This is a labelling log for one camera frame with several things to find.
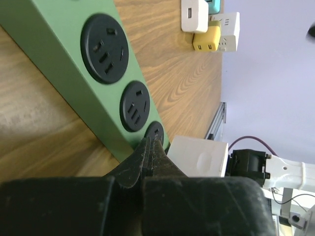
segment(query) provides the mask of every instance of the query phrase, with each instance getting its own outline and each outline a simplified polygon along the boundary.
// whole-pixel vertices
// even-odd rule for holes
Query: electrical outlet
[[[0,22],[120,162],[153,121],[162,122],[113,0],[0,0]],[[137,100],[134,92],[139,108],[124,123],[122,94],[134,82],[143,93]]]
[[[91,16],[81,33],[81,54],[94,79],[105,84],[117,82],[124,75],[129,59],[123,28],[109,15]]]
[[[209,7],[209,15],[218,14],[220,12],[221,0],[206,0]]]
[[[162,124],[158,121],[153,121],[149,125],[144,137],[145,138],[150,137],[151,140],[158,139],[161,141],[161,143],[163,145],[163,143],[164,143],[164,129],[163,129]]]
[[[223,13],[209,16],[209,21],[221,22],[218,51],[236,52],[240,35],[240,13]]]
[[[205,33],[208,29],[209,7],[205,0],[182,0],[182,31]]]
[[[150,95],[147,87],[132,81],[125,88],[120,100],[120,118],[129,132],[140,130],[146,123],[150,111]]]

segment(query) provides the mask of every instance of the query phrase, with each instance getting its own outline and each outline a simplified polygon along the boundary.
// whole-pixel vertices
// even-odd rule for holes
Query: wood grain
[[[193,51],[180,0],[115,0],[166,132],[203,138],[220,103],[221,53]],[[118,165],[0,28],[0,181],[101,176]]]

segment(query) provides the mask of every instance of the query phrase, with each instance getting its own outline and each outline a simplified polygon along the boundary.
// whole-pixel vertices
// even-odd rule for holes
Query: purple cable
[[[230,151],[230,149],[238,142],[238,141],[241,141],[243,139],[254,139],[258,142],[260,142],[261,144],[263,144],[270,152],[271,154],[275,155],[275,156],[278,156],[275,151],[272,150],[272,148],[266,144],[264,141],[262,141],[260,138],[257,138],[255,136],[243,136],[241,138],[238,138],[237,140],[235,140],[229,147],[228,147],[228,150]]]

